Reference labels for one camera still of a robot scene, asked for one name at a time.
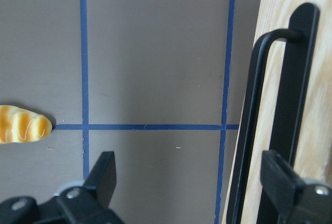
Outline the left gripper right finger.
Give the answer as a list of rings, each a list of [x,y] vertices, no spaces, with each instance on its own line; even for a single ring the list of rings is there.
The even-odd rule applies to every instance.
[[[260,223],[331,223],[331,186],[301,178],[274,150],[261,156]]]

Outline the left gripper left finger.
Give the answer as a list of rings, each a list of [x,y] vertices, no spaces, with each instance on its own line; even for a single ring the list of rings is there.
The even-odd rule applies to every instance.
[[[108,207],[115,187],[115,154],[104,151],[81,186],[68,187],[43,204],[29,196],[1,202],[1,223],[122,223]]]

